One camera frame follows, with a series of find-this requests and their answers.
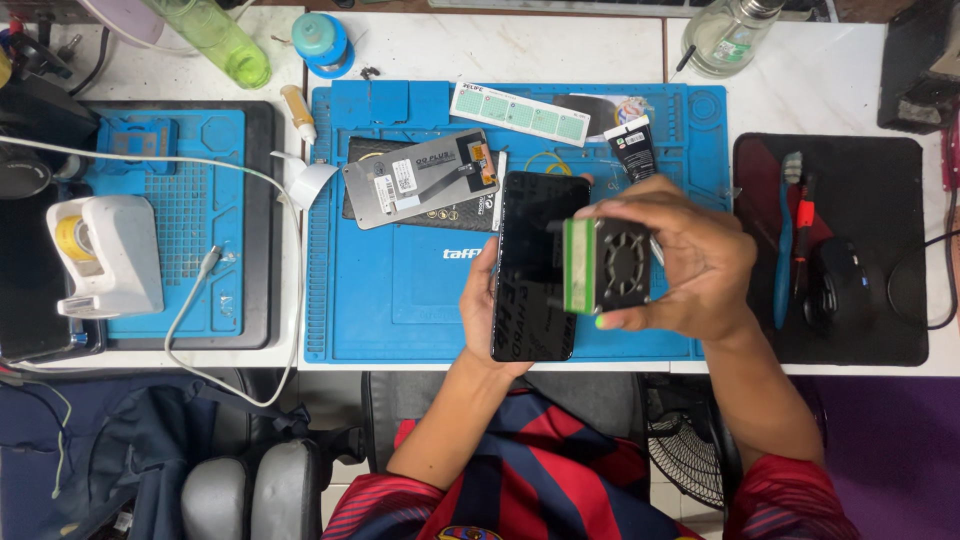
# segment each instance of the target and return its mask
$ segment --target person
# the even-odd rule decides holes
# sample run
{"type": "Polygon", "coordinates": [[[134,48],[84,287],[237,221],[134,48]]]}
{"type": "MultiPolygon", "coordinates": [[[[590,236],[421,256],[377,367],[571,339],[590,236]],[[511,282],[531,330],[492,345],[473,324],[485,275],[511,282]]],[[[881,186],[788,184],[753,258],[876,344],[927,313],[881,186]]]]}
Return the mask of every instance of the person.
{"type": "MultiPolygon", "coordinates": [[[[646,224],[668,290],[604,313],[601,330],[666,329],[699,339],[746,471],[724,538],[845,539],[858,533],[824,471],[821,435],[780,369],[746,294],[756,245],[725,212],[696,206],[663,176],[577,212],[646,224]]],[[[467,345],[436,398],[401,429],[387,474],[358,477],[324,540],[700,538],[649,504],[646,460],[536,391],[510,392],[532,363],[490,357],[491,238],[460,300],[467,345]]]]}

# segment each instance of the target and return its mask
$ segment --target blue silicone repair mat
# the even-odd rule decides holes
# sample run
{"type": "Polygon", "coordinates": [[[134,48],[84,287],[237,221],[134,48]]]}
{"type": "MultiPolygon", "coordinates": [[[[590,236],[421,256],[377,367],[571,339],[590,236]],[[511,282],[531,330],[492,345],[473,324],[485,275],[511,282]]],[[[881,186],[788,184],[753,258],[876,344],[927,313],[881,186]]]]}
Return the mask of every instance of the blue silicone repair mat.
{"type": "MultiPolygon", "coordinates": [[[[697,203],[729,209],[726,90],[687,85],[486,85],[550,103],[555,94],[642,96],[655,108],[652,122],[658,170],[697,203]]],[[[449,116],[446,82],[336,81],[313,92],[317,144],[313,158],[343,166],[351,136],[424,142],[481,127],[492,151],[506,147],[508,170],[522,170],[540,152],[554,152],[574,174],[596,178],[593,200],[627,185],[606,142],[584,148],[449,116]]],[[[543,171],[553,160],[535,160],[543,171]]],[[[481,248],[490,233],[407,225],[361,231],[342,217],[339,173],[310,209],[304,360],[328,363],[443,363],[464,346],[457,301],[469,259],[444,250],[481,248]]],[[[653,296],[666,289],[653,272],[653,296]]],[[[699,344],[670,331],[600,332],[593,317],[577,322],[571,362],[689,360],[699,344]]]]}
{"type": "MultiPolygon", "coordinates": [[[[240,110],[97,110],[110,118],[149,122],[170,118],[179,127],[177,156],[244,162],[245,116],[240,110]]],[[[108,152],[108,148],[98,148],[108,152]]],[[[110,339],[163,337],[183,306],[204,254],[223,248],[177,337],[239,335],[243,330],[243,173],[202,163],[177,163],[171,176],[128,171],[85,176],[95,195],[131,194],[154,207],[163,280],[160,313],[107,321],[110,339]]]]}

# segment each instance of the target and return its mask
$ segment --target black mouse pad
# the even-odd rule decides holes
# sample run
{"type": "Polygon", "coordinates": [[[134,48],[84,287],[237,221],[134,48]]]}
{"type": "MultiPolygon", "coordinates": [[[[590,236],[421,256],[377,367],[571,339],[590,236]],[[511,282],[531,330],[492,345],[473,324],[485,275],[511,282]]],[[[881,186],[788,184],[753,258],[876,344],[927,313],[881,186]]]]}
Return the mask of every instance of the black mouse pad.
{"type": "MultiPolygon", "coordinates": [[[[742,191],[734,200],[733,213],[757,245],[748,302],[781,363],[916,366],[926,361],[926,329],[898,317],[886,295],[894,265],[924,243],[922,169],[923,149],[909,138],[744,134],[737,139],[733,185],[742,191]],[[838,330],[829,336],[815,332],[804,319],[801,303],[792,298],[795,265],[786,320],[782,329],[774,330],[780,163],[798,151],[804,154],[804,172],[818,175],[809,248],[812,251],[831,236],[853,243],[870,286],[863,309],[876,317],[868,330],[838,330]]],[[[799,189],[792,188],[788,200],[793,210],[799,197],[799,189]]],[[[900,266],[891,292],[901,312],[925,320],[926,266],[921,253],[900,266]]]]}

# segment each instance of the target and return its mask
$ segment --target computer mouse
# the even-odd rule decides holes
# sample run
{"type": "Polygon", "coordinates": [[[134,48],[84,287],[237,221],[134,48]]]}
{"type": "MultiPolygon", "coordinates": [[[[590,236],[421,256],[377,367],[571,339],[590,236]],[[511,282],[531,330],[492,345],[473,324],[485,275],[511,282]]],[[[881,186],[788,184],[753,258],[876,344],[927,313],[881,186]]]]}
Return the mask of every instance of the computer mouse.
{"type": "Polygon", "coordinates": [[[853,242],[840,236],[824,240],[810,256],[807,324],[823,337],[868,331],[876,320],[870,286],[853,242]]]}

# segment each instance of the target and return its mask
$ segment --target smartphone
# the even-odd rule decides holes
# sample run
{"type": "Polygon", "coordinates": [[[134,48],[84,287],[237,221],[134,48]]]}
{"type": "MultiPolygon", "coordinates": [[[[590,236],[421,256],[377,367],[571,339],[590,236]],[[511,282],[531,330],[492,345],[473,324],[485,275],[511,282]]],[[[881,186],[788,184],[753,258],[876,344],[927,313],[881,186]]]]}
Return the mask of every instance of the smartphone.
{"type": "Polygon", "coordinates": [[[566,360],[577,316],[563,310],[563,238],[549,224],[589,205],[590,184],[513,171],[502,189],[491,356],[498,362],[566,360]]]}

